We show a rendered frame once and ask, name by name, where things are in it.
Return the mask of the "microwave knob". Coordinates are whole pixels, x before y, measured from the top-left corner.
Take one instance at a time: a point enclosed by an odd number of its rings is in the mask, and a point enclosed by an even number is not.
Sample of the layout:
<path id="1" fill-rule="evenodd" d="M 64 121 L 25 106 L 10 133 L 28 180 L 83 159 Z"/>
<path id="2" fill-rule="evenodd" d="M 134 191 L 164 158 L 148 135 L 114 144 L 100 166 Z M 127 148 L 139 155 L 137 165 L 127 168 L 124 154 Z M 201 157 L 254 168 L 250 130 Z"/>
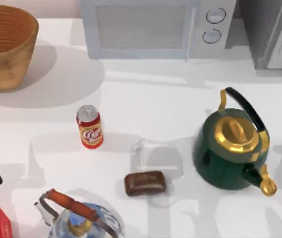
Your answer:
<path id="1" fill-rule="evenodd" d="M 222 34 L 217 29 L 212 29 L 210 31 L 205 31 L 202 35 L 202 40 L 206 44 L 215 44 L 217 43 L 222 37 Z"/>
<path id="2" fill-rule="evenodd" d="M 206 19 L 211 24 L 218 24 L 224 21 L 226 11 L 223 8 L 214 8 L 207 12 Z"/>

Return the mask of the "green and gold kettle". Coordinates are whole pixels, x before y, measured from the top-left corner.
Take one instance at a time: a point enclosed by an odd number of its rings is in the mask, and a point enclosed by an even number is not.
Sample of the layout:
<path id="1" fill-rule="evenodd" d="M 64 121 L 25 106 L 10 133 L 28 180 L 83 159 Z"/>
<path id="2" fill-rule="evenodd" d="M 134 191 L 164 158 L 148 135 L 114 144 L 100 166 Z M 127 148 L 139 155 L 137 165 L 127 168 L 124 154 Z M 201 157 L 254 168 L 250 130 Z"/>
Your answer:
<path id="1" fill-rule="evenodd" d="M 220 91 L 220 104 L 199 129 L 193 164 L 209 184 L 224 190 L 250 185 L 265 196 L 277 191 L 266 165 L 269 132 L 253 106 L 235 89 Z"/>

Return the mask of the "brown bread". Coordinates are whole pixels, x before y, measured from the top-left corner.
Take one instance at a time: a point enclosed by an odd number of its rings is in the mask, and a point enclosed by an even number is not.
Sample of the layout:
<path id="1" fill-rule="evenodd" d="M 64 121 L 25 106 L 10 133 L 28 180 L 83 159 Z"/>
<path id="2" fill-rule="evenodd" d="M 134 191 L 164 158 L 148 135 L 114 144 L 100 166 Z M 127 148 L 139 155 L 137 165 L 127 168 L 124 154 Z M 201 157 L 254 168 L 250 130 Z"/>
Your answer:
<path id="1" fill-rule="evenodd" d="M 162 171 L 145 171 L 127 174 L 124 188 L 128 196 L 139 196 L 165 192 L 167 185 Z"/>

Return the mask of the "red and white can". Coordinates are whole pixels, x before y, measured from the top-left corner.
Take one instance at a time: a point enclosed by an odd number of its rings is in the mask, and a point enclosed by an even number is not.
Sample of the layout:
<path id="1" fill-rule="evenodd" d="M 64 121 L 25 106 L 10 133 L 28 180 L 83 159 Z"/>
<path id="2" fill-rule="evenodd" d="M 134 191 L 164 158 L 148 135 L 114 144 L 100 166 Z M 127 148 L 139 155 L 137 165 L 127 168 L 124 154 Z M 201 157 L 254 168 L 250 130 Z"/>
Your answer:
<path id="1" fill-rule="evenodd" d="M 81 106 L 76 114 L 81 142 L 88 149 L 96 149 L 103 143 L 101 115 L 92 105 Z"/>

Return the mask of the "woven brown basket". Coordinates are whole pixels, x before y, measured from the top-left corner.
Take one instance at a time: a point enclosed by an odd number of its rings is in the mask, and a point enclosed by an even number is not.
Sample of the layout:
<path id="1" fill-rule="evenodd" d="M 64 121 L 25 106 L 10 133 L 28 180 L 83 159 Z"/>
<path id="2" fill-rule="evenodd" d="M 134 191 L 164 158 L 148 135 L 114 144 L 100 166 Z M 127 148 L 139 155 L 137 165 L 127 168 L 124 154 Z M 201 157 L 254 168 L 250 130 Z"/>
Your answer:
<path id="1" fill-rule="evenodd" d="M 29 12 L 0 4 L 0 91 L 19 86 L 29 67 L 39 23 Z"/>

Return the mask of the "pale microwave oven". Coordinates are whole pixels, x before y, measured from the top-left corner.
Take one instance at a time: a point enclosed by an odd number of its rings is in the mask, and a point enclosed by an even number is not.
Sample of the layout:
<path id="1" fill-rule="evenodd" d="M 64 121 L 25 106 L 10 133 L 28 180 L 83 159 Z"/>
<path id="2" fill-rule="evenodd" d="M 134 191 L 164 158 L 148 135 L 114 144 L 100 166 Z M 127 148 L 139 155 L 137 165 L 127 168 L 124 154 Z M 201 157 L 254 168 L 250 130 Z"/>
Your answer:
<path id="1" fill-rule="evenodd" d="M 80 0 L 88 55 L 92 59 L 185 59 L 192 8 L 195 25 L 189 59 L 218 58 L 223 53 L 236 0 Z M 211 24 L 206 14 L 226 11 Z M 217 29 L 215 44 L 202 40 Z"/>

